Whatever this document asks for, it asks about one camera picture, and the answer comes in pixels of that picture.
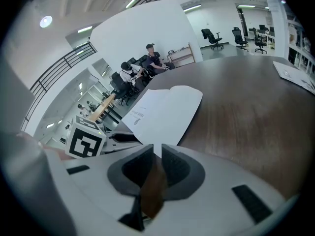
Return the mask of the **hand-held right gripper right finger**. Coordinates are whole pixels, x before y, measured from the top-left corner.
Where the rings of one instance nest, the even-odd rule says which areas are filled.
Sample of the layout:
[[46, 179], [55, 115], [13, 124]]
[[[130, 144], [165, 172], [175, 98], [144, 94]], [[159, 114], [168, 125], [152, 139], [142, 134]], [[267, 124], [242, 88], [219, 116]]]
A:
[[205, 180], [204, 167], [197, 160], [168, 145], [163, 144], [161, 152], [167, 180], [163, 199], [176, 201], [189, 198]]

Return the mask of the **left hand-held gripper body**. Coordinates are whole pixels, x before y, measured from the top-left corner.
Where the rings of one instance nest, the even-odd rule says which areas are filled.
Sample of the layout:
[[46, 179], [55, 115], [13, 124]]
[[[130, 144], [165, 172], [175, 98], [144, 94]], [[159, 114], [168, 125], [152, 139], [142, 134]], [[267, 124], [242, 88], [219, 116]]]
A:
[[66, 155], [80, 159], [101, 155], [107, 140], [107, 128], [81, 116], [74, 116], [66, 136]]

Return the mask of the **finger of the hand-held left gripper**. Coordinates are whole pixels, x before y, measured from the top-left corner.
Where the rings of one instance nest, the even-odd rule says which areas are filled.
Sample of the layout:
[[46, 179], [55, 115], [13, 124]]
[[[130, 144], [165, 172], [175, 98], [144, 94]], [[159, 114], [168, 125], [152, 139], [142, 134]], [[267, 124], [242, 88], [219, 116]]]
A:
[[131, 142], [131, 143], [107, 142], [105, 145], [105, 152], [113, 153], [113, 152], [133, 148], [140, 145], [142, 145], [140, 142]]
[[120, 132], [120, 131], [108, 132], [108, 138], [132, 138], [132, 137], [134, 137], [134, 134], [130, 132]]

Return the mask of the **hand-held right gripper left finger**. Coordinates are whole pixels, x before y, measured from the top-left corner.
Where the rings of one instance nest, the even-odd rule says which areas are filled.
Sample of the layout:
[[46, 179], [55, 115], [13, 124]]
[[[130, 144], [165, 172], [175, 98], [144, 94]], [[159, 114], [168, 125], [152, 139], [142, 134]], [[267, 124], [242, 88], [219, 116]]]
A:
[[136, 197], [152, 169], [153, 162], [153, 145], [146, 145], [113, 163], [107, 171], [108, 180], [122, 195]]

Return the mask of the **yellow and white booklet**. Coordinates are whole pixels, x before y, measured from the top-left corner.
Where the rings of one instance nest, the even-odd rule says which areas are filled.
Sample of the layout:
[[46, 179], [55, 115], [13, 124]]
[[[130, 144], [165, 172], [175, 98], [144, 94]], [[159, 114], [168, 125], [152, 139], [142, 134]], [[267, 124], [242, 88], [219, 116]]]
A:
[[187, 130], [203, 93], [189, 86], [148, 89], [123, 117], [122, 123], [144, 145], [153, 145], [162, 158], [161, 145], [176, 146]]

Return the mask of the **person's left forearm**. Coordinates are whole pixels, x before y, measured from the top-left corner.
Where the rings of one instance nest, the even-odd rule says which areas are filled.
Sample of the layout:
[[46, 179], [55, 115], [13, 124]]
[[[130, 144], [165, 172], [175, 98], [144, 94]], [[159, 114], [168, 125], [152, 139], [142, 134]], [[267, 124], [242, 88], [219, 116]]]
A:
[[54, 152], [55, 154], [57, 154], [57, 155], [59, 156], [59, 159], [60, 159], [61, 161], [66, 161], [66, 160], [72, 160], [72, 159], [73, 159], [73, 157], [67, 155], [67, 154], [65, 153], [65, 151], [62, 150], [62, 149], [54, 148], [54, 147], [44, 147], [44, 149], [45, 149], [46, 151]]

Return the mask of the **small white leaflet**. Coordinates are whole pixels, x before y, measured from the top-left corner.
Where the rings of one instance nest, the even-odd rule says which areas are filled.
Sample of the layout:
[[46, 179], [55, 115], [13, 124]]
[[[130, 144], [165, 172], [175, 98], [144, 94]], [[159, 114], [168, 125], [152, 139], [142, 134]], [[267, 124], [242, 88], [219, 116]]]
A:
[[305, 72], [276, 61], [273, 62], [273, 65], [282, 79], [288, 80], [315, 95], [315, 84]]

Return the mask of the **oval wooden table black legs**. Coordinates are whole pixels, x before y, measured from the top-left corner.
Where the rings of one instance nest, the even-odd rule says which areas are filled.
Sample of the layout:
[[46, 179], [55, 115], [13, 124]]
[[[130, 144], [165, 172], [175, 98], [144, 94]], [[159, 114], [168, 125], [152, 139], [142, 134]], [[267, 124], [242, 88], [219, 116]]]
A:
[[96, 122], [97, 120], [103, 120], [105, 117], [108, 117], [116, 124], [119, 124], [122, 117], [110, 106], [114, 103], [115, 98], [115, 94], [109, 95], [103, 102], [101, 102], [96, 111], [92, 113], [89, 120]]

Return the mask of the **black office chair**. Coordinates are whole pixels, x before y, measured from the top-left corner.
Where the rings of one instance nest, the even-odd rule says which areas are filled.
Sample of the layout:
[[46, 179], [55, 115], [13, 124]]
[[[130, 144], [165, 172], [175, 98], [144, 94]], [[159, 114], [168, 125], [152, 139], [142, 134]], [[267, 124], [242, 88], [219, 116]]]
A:
[[217, 37], [214, 36], [214, 34], [209, 29], [202, 29], [201, 30], [202, 36], [204, 39], [207, 39], [209, 43], [211, 44], [211, 49], [219, 48], [223, 49], [224, 46], [220, 44], [219, 42], [222, 40], [222, 38], [219, 37], [219, 32], [217, 32]]
[[114, 88], [114, 93], [116, 95], [115, 99], [119, 100], [120, 105], [122, 105], [123, 100], [128, 95], [129, 91], [128, 85], [126, 84], [126, 82], [123, 81], [123, 79], [117, 72], [114, 72], [112, 74], [110, 85]]
[[257, 51], [261, 51], [261, 53], [268, 53], [266, 50], [264, 50], [264, 47], [267, 46], [266, 43], [263, 42], [263, 38], [257, 33], [257, 30], [256, 28], [253, 28], [253, 33], [254, 33], [254, 43], [255, 43], [255, 46], [257, 47], [255, 49], [255, 52]]
[[238, 27], [234, 27], [232, 33], [234, 35], [234, 41], [237, 44], [237, 47], [248, 52], [248, 49], [246, 49], [248, 42], [243, 39], [241, 30]]

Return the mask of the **black metal railing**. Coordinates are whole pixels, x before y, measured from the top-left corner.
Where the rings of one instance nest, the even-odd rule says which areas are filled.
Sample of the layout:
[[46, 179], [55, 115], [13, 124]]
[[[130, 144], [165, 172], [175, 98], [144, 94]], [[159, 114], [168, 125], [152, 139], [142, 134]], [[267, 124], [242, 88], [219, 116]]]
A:
[[87, 42], [73, 49], [71, 52], [57, 60], [35, 81], [35, 83], [30, 88], [30, 92], [34, 96], [34, 101], [22, 122], [22, 131], [25, 131], [35, 109], [48, 90], [56, 83], [56, 81], [58, 81], [75, 65], [95, 54], [96, 52], [97, 50], [94, 48], [92, 43]]

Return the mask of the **wooden shelf unit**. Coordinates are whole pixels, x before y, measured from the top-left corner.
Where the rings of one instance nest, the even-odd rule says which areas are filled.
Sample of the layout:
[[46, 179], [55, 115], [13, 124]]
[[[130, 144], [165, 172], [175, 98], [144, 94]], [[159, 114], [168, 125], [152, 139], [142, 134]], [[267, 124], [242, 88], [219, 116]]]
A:
[[195, 63], [195, 58], [190, 43], [179, 50], [169, 51], [167, 60], [168, 62], [173, 63], [176, 68]]

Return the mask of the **round ceiling lamp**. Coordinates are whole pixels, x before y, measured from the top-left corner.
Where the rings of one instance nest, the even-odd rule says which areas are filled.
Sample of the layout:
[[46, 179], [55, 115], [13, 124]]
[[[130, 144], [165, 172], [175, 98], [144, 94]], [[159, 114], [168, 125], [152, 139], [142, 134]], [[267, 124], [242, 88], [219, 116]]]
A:
[[40, 20], [40, 27], [41, 27], [41, 28], [46, 28], [46, 27], [48, 27], [48, 26], [51, 25], [52, 21], [53, 21], [52, 16], [50, 16], [50, 15], [44, 16], [44, 17]]

